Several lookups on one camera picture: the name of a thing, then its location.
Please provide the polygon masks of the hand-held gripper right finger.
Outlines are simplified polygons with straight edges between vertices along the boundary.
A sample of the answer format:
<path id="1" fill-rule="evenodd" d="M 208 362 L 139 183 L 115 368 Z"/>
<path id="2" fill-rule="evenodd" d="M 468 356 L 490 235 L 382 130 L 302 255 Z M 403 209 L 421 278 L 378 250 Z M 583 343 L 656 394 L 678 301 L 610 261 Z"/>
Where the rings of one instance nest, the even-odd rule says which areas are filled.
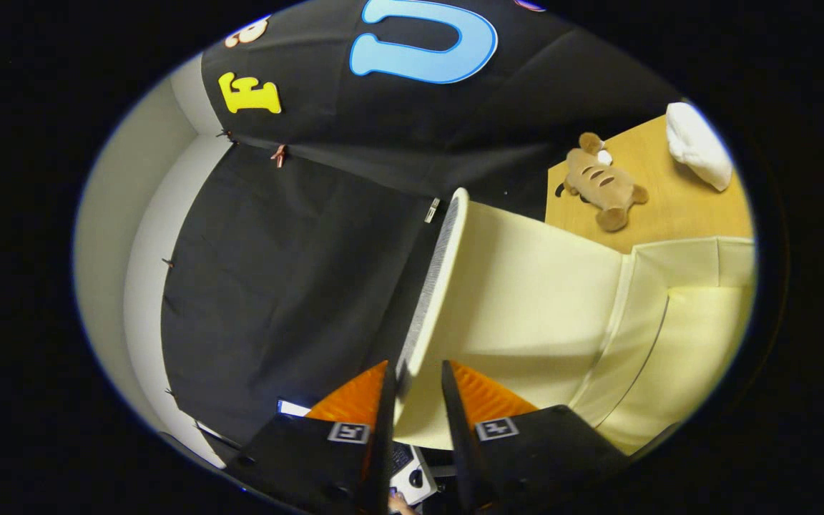
<path id="1" fill-rule="evenodd" d="M 566 405 L 545 408 L 455 360 L 441 365 L 466 514 L 564 514 L 631 460 Z"/>

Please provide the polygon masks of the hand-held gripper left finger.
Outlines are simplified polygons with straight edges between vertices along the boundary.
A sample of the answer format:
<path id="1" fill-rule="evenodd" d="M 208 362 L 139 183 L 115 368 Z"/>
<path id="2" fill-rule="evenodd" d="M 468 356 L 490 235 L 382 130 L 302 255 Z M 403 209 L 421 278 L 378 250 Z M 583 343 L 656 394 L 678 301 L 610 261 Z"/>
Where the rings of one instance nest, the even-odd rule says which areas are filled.
<path id="1" fill-rule="evenodd" d="M 383 360 L 304 416 L 279 413 L 230 466 L 239 486 L 295 514 L 386 514 L 396 375 Z"/>

